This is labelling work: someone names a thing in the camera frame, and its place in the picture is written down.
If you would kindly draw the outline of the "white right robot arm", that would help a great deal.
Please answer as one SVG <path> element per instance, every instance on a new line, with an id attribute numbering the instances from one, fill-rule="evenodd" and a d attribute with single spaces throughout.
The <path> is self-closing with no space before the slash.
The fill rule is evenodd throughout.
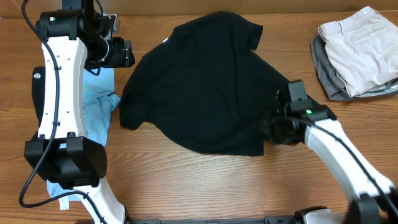
<path id="1" fill-rule="evenodd" d="M 304 143 L 326 165 L 349 203 L 342 215 L 322 206 L 298 210 L 291 223 L 397 223 L 397 189 L 349 140 L 336 115 L 316 105 L 303 81 L 274 93 L 277 107 L 263 112 L 259 132 L 276 144 Z"/>

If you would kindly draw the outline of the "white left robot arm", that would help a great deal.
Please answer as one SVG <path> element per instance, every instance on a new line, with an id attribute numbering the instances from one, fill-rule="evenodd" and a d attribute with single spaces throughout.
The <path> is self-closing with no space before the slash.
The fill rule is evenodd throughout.
<path id="1" fill-rule="evenodd" d="M 102 144 L 87 136 L 83 117 L 83 72 L 133 66 L 131 42 L 115 37 L 118 17 L 99 1 L 64 1 L 43 12 L 31 29 L 42 43 L 45 86 L 42 119 L 35 140 L 25 143 L 32 175 L 57 183 L 63 198 L 76 195 L 95 223 L 130 223 L 106 180 Z"/>

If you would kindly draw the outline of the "black t-shirt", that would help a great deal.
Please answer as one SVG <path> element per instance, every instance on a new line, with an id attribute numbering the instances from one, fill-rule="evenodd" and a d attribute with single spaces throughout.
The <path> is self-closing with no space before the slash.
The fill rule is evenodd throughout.
<path id="1" fill-rule="evenodd" d="M 264 28 L 233 12 L 177 26 L 145 54 L 127 81 L 120 124 L 150 122 L 169 139 L 202 154 L 261 156 L 264 142 L 298 144 L 261 131 L 265 111 L 281 110 L 288 79 L 260 58 Z"/>

